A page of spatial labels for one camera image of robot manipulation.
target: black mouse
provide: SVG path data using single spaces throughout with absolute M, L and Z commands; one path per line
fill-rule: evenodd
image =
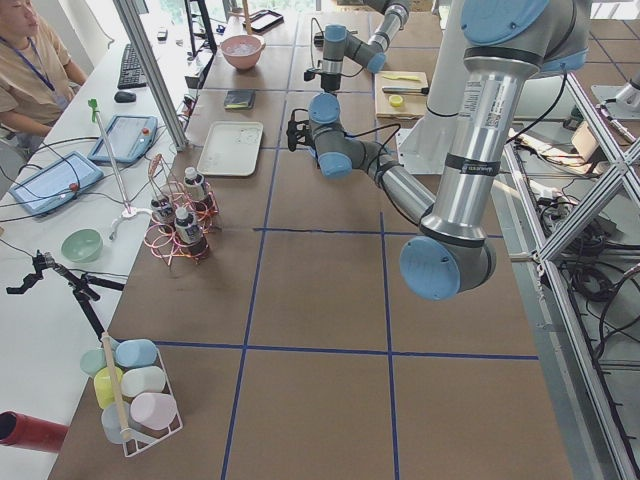
M 118 90 L 113 99 L 116 103 L 131 103 L 136 101 L 136 94 L 127 90 Z

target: red cylinder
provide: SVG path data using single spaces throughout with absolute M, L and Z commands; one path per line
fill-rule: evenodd
M 0 413 L 0 445 L 58 453 L 69 427 L 22 413 Z

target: beige shirt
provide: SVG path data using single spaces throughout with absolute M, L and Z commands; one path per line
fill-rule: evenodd
M 31 45 L 20 52 L 43 76 L 49 77 L 59 94 L 71 100 L 73 90 L 63 68 L 71 60 L 69 52 L 44 19 L 38 20 L 38 33 L 31 38 L 38 54 Z M 44 124 L 57 120 L 61 113 L 54 93 L 11 47 L 0 42 L 0 112 L 10 110 Z

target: wooden board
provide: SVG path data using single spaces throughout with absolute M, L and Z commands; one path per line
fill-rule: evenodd
M 392 80 L 384 78 L 383 75 L 414 75 L 420 78 L 420 82 L 414 80 Z M 404 104 L 401 107 L 392 107 L 389 104 L 389 96 L 391 94 L 382 93 L 382 87 L 410 87 L 421 88 L 428 87 L 427 74 L 424 72 L 404 72 L 404 71 L 381 71 L 376 74 L 375 82 L 375 101 L 376 101 L 376 117 L 386 118 L 421 118 L 427 109 L 426 95 L 402 95 Z

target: black keyboard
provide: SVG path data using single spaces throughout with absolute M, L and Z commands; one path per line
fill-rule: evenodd
M 140 58 L 133 46 L 128 43 L 124 47 L 122 53 L 122 61 L 120 62 L 120 78 L 118 79 L 118 90 L 126 90 L 127 88 L 138 88 L 147 85 L 147 78 L 142 71 Z

